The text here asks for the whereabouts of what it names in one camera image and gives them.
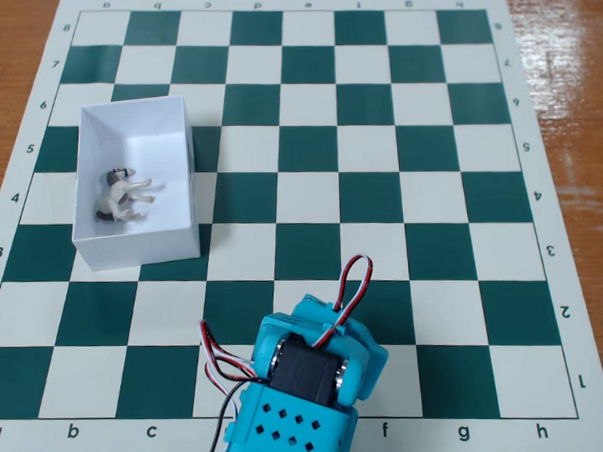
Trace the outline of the turquoise gripper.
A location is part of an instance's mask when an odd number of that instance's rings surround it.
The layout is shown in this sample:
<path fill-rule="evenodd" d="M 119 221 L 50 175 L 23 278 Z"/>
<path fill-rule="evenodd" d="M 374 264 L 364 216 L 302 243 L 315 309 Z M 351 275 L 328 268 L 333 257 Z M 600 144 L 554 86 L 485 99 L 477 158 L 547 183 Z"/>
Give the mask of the turquoise gripper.
<path fill-rule="evenodd" d="M 328 331 L 335 324 L 340 312 L 333 311 L 331 303 L 305 295 L 305 298 L 295 306 L 293 315 L 298 319 L 316 323 L 315 337 L 319 338 L 323 332 Z M 373 339 L 369 328 L 364 323 L 352 317 L 349 317 L 344 324 L 337 326 L 335 335 L 327 345 L 329 352 L 347 359 L 352 356 L 358 357 L 362 349 L 368 352 L 368 369 L 382 369 L 385 366 L 388 350 Z"/>

